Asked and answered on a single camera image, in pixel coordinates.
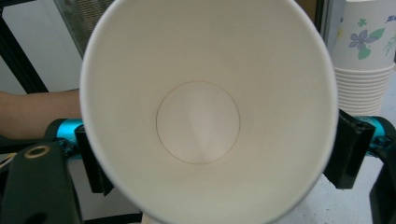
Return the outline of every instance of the white wall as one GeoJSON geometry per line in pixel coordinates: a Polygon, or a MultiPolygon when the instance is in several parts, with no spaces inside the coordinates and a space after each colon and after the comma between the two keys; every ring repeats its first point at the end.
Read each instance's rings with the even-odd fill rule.
{"type": "MultiPolygon", "coordinates": [[[[49,91],[78,88],[82,60],[52,0],[5,7],[3,18],[49,91]]],[[[24,93],[2,58],[0,91],[24,93]]]]}
{"type": "Polygon", "coordinates": [[[334,48],[341,18],[344,16],[345,5],[345,0],[332,0],[329,4],[329,17],[326,24],[327,31],[325,36],[329,53],[332,53],[332,49],[334,48]]]}

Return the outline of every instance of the green leaf print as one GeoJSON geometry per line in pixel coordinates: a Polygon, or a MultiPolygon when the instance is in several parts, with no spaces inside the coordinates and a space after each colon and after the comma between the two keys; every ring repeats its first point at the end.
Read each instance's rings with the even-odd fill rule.
{"type": "Polygon", "coordinates": [[[375,37],[376,39],[379,39],[379,38],[381,38],[382,37],[382,35],[384,34],[384,32],[385,32],[385,28],[382,28],[382,29],[378,29],[378,30],[375,30],[375,31],[373,31],[372,33],[370,33],[370,37],[375,37]]]}
{"type": "Polygon", "coordinates": [[[361,49],[359,50],[359,60],[363,60],[370,56],[371,50],[370,49],[361,49]]]}

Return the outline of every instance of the person's arm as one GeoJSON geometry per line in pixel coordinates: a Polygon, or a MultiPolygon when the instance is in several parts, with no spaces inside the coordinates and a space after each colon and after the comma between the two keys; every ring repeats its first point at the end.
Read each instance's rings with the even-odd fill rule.
{"type": "Polygon", "coordinates": [[[78,91],[26,95],[0,91],[0,135],[7,138],[41,138],[54,120],[79,118],[78,91]]]}

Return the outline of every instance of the paper cup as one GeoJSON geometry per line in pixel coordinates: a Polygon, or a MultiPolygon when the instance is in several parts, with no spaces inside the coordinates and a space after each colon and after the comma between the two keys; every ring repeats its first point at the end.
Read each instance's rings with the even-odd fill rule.
{"type": "Polygon", "coordinates": [[[344,105],[370,105],[375,106],[382,102],[381,97],[372,97],[372,98],[355,98],[355,97],[348,97],[348,96],[340,96],[339,99],[340,103],[344,105]]]}
{"type": "Polygon", "coordinates": [[[374,102],[382,98],[382,93],[378,95],[369,95],[369,94],[362,95],[362,94],[343,93],[339,91],[338,96],[340,99],[345,99],[350,102],[374,102]]]}
{"type": "Polygon", "coordinates": [[[103,169],[162,223],[277,220],[322,173],[338,120],[330,57],[291,0],[115,1],[92,33],[80,93],[103,169]],[[209,103],[207,85],[231,100],[209,103]],[[195,158],[221,149],[225,132],[213,130],[229,131],[230,111],[227,155],[194,164],[172,154],[179,143],[195,158]]]}
{"type": "Polygon", "coordinates": [[[339,103],[339,107],[352,116],[358,116],[358,115],[372,116],[372,115],[378,115],[381,104],[376,106],[367,106],[367,105],[343,105],[342,103],[339,103]]]}
{"type": "Polygon", "coordinates": [[[351,74],[351,75],[361,75],[361,74],[365,74],[365,75],[374,75],[374,74],[382,74],[382,73],[386,73],[390,70],[394,70],[396,68],[396,64],[395,62],[391,62],[389,64],[387,64],[386,66],[382,67],[382,68],[378,68],[378,69],[372,69],[372,70],[353,70],[353,69],[343,69],[343,68],[339,68],[334,66],[334,71],[337,73],[341,73],[341,74],[351,74]]]}
{"type": "Polygon", "coordinates": [[[339,92],[346,93],[346,94],[351,94],[351,95],[358,95],[359,97],[366,97],[366,96],[377,96],[377,95],[382,95],[387,87],[382,87],[374,90],[362,90],[358,88],[348,88],[344,89],[342,87],[338,88],[339,92]]]}
{"type": "Polygon", "coordinates": [[[356,82],[353,79],[347,78],[336,78],[338,83],[338,88],[340,87],[359,87],[359,88],[372,88],[373,85],[375,86],[387,86],[388,85],[388,78],[384,78],[383,80],[378,80],[376,82],[356,82]]]}
{"type": "Polygon", "coordinates": [[[383,85],[378,85],[378,86],[348,86],[345,84],[339,84],[338,85],[338,90],[357,90],[357,91],[375,91],[378,89],[383,89],[386,88],[388,85],[387,83],[383,85]]]}
{"type": "Polygon", "coordinates": [[[375,70],[391,64],[396,47],[396,1],[346,0],[332,51],[335,67],[375,70]]]}
{"type": "Polygon", "coordinates": [[[348,79],[354,79],[354,80],[359,80],[359,79],[380,79],[383,77],[388,77],[392,71],[388,71],[386,73],[382,74],[343,74],[343,73],[335,73],[337,77],[343,77],[343,78],[348,78],[348,79]]]}
{"type": "Polygon", "coordinates": [[[365,106],[365,107],[372,107],[372,108],[376,108],[377,106],[379,106],[379,105],[381,105],[381,101],[378,101],[378,102],[376,102],[374,105],[372,105],[371,104],[371,102],[369,102],[369,103],[367,103],[367,102],[353,102],[353,103],[350,103],[349,101],[344,101],[344,100],[341,100],[341,99],[339,99],[339,104],[340,105],[344,105],[344,106],[346,106],[346,107],[348,107],[348,106],[350,106],[350,107],[353,107],[353,106],[365,106]]]}
{"type": "Polygon", "coordinates": [[[353,77],[343,77],[336,74],[337,83],[351,83],[351,84],[365,84],[373,85],[377,83],[378,85],[383,82],[389,82],[390,73],[387,77],[377,77],[377,78],[353,78],[353,77]]]}

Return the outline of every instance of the floral paper cup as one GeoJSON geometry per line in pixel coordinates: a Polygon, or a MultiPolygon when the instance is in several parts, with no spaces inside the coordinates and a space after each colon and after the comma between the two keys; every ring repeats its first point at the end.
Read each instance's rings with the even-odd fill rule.
{"type": "Polygon", "coordinates": [[[378,115],[393,67],[352,71],[334,67],[339,107],[352,116],[378,115]]]}
{"type": "Polygon", "coordinates": [[[332,51],[335,67],[376,70],[392,64],[396,50],[396,1],[346,0],[332,51]]]}

